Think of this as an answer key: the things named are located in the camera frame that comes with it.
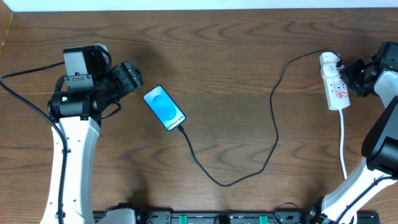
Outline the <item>blue Galaxy smartphone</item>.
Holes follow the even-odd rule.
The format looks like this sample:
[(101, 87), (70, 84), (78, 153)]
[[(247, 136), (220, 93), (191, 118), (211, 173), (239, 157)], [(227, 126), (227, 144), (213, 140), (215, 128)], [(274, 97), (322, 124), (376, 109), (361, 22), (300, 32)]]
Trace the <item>blue Galaxy smartphone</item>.
[(147, 92), (143, 99), (167, 131), (175, 129), (187, 118), (162, 85)]

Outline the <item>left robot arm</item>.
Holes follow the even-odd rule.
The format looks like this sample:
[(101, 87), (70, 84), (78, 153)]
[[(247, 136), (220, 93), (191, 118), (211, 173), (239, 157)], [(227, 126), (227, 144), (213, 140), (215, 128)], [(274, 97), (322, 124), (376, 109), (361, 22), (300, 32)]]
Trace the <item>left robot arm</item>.
[(113, 65), (102, 44), (64, 49), (66, 75), (47, 103), (53, 122), (53, 162), (42, 223), (94, 223), (93, 162), (103, 111), (142, 86), (130, 61)]

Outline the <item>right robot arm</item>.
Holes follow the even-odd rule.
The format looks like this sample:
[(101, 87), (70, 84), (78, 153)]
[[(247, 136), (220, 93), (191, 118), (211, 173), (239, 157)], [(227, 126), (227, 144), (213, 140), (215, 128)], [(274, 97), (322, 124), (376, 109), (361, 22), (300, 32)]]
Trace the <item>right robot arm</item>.
[(345, 67), (329, 50), (320, 55), (328, 108), (341, 113), (348, 91), (380, 97), (384, 111), (365, 137), (357, 167), (343, 183), (312, 207), (304, 223), (353, 223), (357, 211), (382, 189), (397, 182), (397, 43), (385, 41), (369, 63)]

